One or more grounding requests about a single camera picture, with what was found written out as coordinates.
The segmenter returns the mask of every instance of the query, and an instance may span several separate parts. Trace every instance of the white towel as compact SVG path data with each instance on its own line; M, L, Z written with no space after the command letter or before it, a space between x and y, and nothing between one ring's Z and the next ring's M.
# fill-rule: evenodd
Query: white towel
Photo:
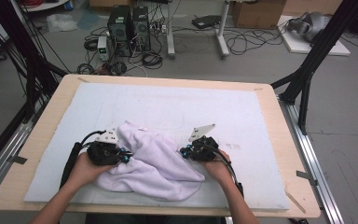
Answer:
M181 157L172 139L128 121L118 127L117 134L118 145L133 156L128 163L101 174L98 186L162 201L182 201L199 190L205 177Z

